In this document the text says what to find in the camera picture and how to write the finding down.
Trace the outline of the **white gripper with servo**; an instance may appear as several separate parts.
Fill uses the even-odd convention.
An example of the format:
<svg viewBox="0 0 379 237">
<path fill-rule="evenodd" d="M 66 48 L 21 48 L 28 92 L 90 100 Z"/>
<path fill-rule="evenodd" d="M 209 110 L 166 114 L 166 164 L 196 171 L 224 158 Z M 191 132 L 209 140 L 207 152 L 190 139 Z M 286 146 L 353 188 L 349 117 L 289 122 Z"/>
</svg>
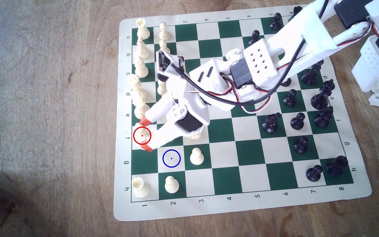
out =
<svg viewBox="0 0 379 237">
<path fill-rule="evenodd" d="M 162 96 L 148 111 L 139 123 L 147 126 L 166 116 L 166 123 L 152 133 L 150 141 L 143 142 L 141 148 L 152 151 L 160 148 L 177 137 L 193 135 L 201 132 L 210 124 L 208 105 L 223 111 L 233 109 L 233 89 L 226 74 L 229 73 L 231 62 L 211 59 L 200 67 L 192 70 L 189 75 L 184 71 L 184 59 L 167 54 L 170 60 L 166 68 L 167 93 Z"/>
</svg>

